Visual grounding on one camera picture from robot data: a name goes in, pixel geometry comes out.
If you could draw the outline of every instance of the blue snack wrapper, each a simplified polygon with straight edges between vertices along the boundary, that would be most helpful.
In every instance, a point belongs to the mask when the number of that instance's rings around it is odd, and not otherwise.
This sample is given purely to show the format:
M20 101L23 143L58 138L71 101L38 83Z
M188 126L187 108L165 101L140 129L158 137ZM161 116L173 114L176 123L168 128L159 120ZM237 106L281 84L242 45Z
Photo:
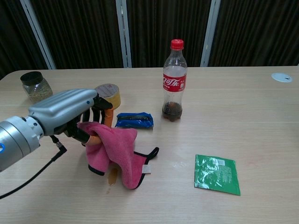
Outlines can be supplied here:
M154 120L149 113L120 113L117 115L115 127L124 128L151 128Z

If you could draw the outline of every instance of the coca-cola bottle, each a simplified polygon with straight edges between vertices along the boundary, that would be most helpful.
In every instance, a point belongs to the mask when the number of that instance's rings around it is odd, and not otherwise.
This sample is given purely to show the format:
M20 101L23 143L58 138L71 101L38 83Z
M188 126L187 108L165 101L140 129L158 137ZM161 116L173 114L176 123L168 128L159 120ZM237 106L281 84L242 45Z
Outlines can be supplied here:
M184 41L171 41L171 53L166 59L163 69L164 103L163 116L170 121L181 118L182 96L186 86L187 63L182 50Z

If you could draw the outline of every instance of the brown liquid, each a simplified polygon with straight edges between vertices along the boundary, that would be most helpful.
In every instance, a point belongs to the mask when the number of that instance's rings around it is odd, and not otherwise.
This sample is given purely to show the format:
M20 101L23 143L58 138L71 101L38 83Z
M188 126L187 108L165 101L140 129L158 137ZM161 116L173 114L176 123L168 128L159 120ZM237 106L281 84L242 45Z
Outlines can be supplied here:
M168 102L164 105L162 112L164 118L169 119L170 121L175 121L176 119L181 118L183 109L178 103Z
M118 170L116 168L111 169L109 176L108 176L108 184L110 186L115 185L116 179L117 179L117 172L118 172Z

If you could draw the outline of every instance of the green packet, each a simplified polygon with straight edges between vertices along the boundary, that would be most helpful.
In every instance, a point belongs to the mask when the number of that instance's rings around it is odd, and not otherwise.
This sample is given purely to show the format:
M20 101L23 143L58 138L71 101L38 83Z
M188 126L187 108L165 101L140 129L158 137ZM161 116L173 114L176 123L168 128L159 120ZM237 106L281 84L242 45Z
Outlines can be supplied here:
M235 161L195 155L194 186L241 195Z

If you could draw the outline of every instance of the yellow tape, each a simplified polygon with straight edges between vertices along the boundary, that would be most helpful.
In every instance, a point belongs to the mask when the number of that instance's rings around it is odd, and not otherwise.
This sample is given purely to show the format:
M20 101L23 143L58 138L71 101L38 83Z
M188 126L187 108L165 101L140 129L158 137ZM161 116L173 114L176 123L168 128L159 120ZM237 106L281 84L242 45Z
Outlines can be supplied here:
M121 105L121 95L117 85L103 84L99 85L95 88L95 90L98 92L100 97L103 97L113 105L113 109L116 109Z

